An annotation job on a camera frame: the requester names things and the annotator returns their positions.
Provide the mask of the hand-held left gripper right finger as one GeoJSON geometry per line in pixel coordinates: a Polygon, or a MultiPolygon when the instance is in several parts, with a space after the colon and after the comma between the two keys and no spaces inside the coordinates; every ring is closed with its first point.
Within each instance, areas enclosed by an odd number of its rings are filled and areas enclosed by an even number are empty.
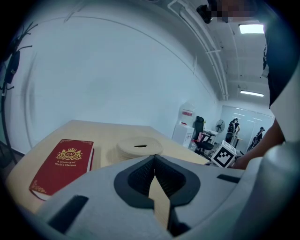
{"type": "Polygon", "coordinates": [[[155,155],[155,177],[169,200],[167,228],[157,240],[237,240],[234,228],[245,201],[242,170],[155,155]]]}

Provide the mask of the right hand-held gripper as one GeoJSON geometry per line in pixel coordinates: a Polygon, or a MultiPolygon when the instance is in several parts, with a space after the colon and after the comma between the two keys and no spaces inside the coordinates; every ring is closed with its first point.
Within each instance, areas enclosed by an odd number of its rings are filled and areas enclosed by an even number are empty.
{"type": "Polygon", "coordinates": [[[223,140],[210,159],[217,166],[228,168],[233,164],[236,155],[236,149],[231,144],[223,140]]]}

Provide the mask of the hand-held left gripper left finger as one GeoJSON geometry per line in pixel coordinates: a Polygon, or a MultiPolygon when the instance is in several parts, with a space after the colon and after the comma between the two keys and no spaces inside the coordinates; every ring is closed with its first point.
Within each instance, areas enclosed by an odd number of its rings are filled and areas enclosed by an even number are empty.
{"type": "Polygon", "coordinates": [[[149,198],[155,157],[127,160],[84,174],[38,211],[48,240],[170,240],[149,198]]]}

